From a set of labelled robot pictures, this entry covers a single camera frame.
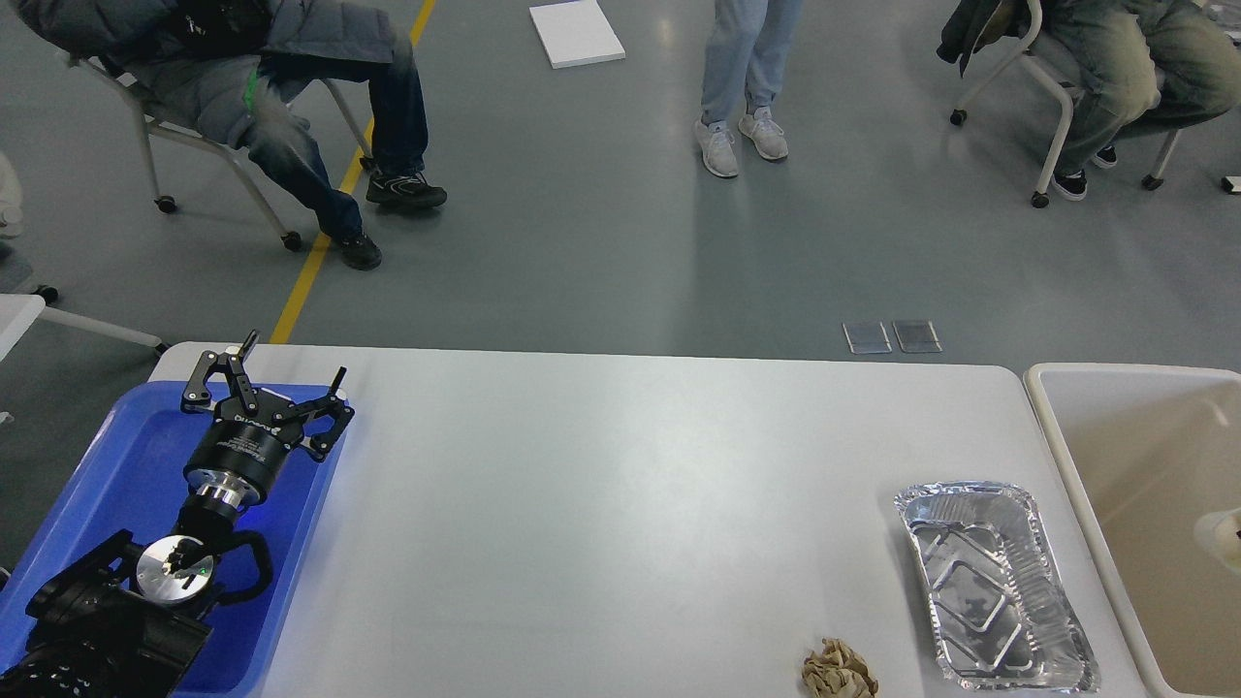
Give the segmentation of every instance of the chair wheel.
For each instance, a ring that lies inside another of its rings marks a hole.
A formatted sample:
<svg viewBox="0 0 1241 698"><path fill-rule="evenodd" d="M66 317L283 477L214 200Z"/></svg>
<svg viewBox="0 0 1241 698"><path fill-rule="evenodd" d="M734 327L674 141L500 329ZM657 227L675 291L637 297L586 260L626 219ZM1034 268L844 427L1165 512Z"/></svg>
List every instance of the chair wheel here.
<svg viewBox="0 0 1241 698"><path fill-rule="evenodd" d="M47 303L48 306L61 299L61 292L56 291L55 286L36 286L35 296L42 298L43 303Z"/></svg>

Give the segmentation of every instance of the beige sink basin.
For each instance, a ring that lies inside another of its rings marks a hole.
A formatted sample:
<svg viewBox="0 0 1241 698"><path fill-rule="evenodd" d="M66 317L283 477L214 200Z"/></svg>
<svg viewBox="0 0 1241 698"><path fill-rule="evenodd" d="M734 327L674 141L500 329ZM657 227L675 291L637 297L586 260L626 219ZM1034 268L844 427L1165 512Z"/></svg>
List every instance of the beige sink basin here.
<svg viewBox="0 0 1241 698"><path fill-rule="evenodd" d="M1241 696L1241 375L1039 364L1025 384L1152 694Z"/></svg>

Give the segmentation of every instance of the white chair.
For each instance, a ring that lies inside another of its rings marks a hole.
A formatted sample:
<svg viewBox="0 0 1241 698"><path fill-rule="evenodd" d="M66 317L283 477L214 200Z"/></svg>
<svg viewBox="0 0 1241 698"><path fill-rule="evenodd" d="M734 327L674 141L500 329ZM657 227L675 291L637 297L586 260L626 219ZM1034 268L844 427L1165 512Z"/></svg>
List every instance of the white chair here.
<svg viewBox="0 0 1241 698"><path fill-rule="evenodd" d="M5 158L4 153L0 153L0 238L14 238L21 233L21 183L17 181L17 174L9 159ZM164 340L154 334L47 307L60 298L60 293L50 286L30 283L32 272L34 267L25 257L0 241L0 294L2 294L0 297L0 359L36 318L150 347L160 354L168 349ZM0 422L5 421L6 415L7 412L0 412Z"/></svg>
<svg viewBox="0 0 1241 698"><path fill-rule="evenodd" d="M952 116L948 120L953 125L962 125L965 123L967 112L965 107L974 101L975 97L994 81L1001 72L1004 72L1014 61L1019 61L1021 67L1024 67L1034 79L1042 86L1056 102L1060 103L1060 122L1056 125L1056 133L1051 138L1051 147L1047 149L1047 158L1042 163L1042 171L1039 173L1039 180L1034 186L1034 194L1030 196L1030 204L1035 209L1045 207L1050 200L1047 197L1047 185L1051 183L1051 170L1056 166L1056 160L1060 158L1060 150L1065 147L1065 137L1069 135L1069 124L1073 120L1073 97L1081 93L1081 72L1077 67L1077 62L1073 60L1069 48L1064 43L1056 41L1050 34L1040 34L1042 29L1042 7L1039 0L1026 0L1026 5L1030 10L1030 29L1020 37L1018 45L989 72L983 79L974 83L973 87L967 89L964 94L957 101L957 104L952 109ZM1142 179L1143 189L1148 191L1154 191L1163 184L1164 168L1168 165L1168 160L1172 158L1173 148L1176 147L1176 139L1180 135L1180 130L1173 130L1164 139L1163 147L1159 149L1159 155L1155 158L1155 164L1152 171Z"/></svg>
<svg viewBox="0 0 1241 698"><path fill-rule="evenodd" d="M151 155L150 137L155 135L171 140L174 143L180 143L182 145L189 145L199 150L205 150L218 155L228 164L237 179L249 193L251 199L263 212L263 217L272 226L276 233L280 237L284 247L289 251L297 252L302 248L302 235L295 230L288 230L284 224L280 222L279 216L272 210L272 205L268 204L263 193L259 191L258 186L249 174L242 169L241 163L237 161L235 152L227 147L208 140L201 134L194 130L190 124L180 123L181 119L177 114L172 113L168 107L161 104L154 94L141 84L135 82L132 76L124 73L124 71L117 68L115 66L104 65L98 58L79 60L69 56L65 51L58 51L57 56L68 67L82 67L86 68L88 73L98 77L109 88L115 91L120 99L129 107L130 113L134 119L134 128L138 133L138 144L143 156L143 164L146 168L146 176L150 181L151 197L155 201L155 206L165 214L172 214L176 211L176 200L172 196L164 194L159 186L159 179L155 174L155 158ZM352 132L354 138L357 140L357 147L362 150L361 164L362 168L370 170L375 165L375 158L371 154L371 148L366 143L366 135L361 127L357 124L357 119L354 118L352 112L350 112L349 106L345 103L345 98L341 96L340 89L330 79L321 79L326 87L328 92L331 93L331 98L336 102L336 107L340 108L340 113L349 124L349 129Z"/></svg>

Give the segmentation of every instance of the yellow floor line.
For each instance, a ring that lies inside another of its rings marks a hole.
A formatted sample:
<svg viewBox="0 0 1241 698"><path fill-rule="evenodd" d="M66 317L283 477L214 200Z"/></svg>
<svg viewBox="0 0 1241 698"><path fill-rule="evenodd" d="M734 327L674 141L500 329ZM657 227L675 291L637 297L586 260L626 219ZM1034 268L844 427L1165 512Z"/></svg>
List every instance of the yellow floor line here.
<svg viewBox="0 0 1241 698"><path fill-rule="evenodd" d="M427 27L427 21L431 19L431 11L436 9L436 0L424 0L422 4L422 10L418 12L418 19L413 22L413 29L410 30L410 42L414 46L418 45L418 40L422 39L422 31ZM375 129L375 119L366 125L366 142L371 142L371 133ZM340 186L336 189L344 191L345 194L352 195L354 189L357 188L357 180L362 176L362 149L359 148L354 153L354 160L349 165L349 170L345 171L345 179L341 180ZM307 261L302 265L302 273L298 274L298 281L293 284L293 291L289 293L289 299L284 302L284 310L280 312L280 319L276 322L276 329L272 330L272 337L268 338L271 344L287 344L289 337L293 334L293 325L298 323L298 318L302 315L302 308L305 307L307 298L310 297L310 288L314 286L315 277L319 276L319 268L323 267L323 258L328 253L328 246L331 240L323 232L315 236L314 246L310 248L310 253L307 256Z"/></svg>

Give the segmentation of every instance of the gray floor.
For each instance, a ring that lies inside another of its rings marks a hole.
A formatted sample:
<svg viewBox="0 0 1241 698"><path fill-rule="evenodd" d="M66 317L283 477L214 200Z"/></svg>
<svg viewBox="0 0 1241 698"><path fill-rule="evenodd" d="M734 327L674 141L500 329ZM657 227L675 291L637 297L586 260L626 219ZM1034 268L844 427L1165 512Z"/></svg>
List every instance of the gray floor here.
<svg viewBox="0 0 1241 698"><path fill-rule="evenodd" d="M374 0L412 26L419 2ZM807 2L776 114L793 155L741 176L701 166L711 2L602 0L623 61L552 71L530 0L439 0L417 48L428 174L421 216L365 209L370 273L329 253L292 342L859 360L855 320L932 319L942 354L879 361L1153 363L1241 369L1237 114L1189 130L1157 193L1159 139L1122 143L1090 197L1028 200L1055 103L1014 71L947 114L938 61L954 2ZM968 77L999 57L989 48ZM271 333L304 255L284 251L218 161L156 143L174 216L149 204L128 116L0 4L0 150L26 189L17 246L63 309L169 342ZM347 86L366 114L365 88ZM333 176L352 145L326 93L295 104ZM308 237L313 217L266 185ZM0 565L12 566L108 406L154 365L141 348L37 324L0 363Z"/></svg>

